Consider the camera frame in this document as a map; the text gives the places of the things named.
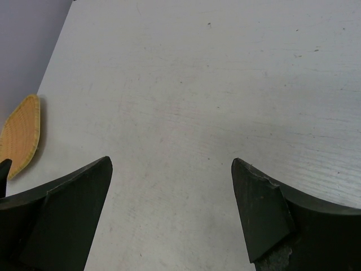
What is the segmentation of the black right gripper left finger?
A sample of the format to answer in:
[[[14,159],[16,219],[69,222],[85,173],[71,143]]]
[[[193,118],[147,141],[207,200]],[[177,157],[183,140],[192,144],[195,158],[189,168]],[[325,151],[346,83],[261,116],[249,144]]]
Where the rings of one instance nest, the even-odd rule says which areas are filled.
[[[84,270],[112,178],[110,157],[1,196],[1,270]]]

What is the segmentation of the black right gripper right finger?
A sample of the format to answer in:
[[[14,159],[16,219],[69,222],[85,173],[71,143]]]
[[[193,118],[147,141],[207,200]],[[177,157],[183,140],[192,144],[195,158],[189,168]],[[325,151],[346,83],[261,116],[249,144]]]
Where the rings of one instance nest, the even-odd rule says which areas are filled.
[[[257,270],[359,270],[360,210],[281,183],[236,158],[231,166],[249,261]]]

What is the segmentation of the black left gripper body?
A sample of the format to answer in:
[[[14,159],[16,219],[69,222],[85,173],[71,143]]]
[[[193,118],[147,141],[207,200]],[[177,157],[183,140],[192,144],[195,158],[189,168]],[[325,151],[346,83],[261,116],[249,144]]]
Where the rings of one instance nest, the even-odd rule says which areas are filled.
[[[7,177],[12,165],[11,159],[5,159],[0,163],[0,196],[6,196]]]

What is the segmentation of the yellow woven square mat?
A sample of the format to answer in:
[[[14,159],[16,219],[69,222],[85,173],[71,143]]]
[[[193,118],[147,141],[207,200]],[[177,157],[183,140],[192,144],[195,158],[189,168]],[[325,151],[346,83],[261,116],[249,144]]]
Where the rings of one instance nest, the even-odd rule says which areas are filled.
[[[13,179],[33,159],[41,127],[41,105],[37,95],[27,96],[11,113],[1,131],[1,160],[10,159],[7,179]]]

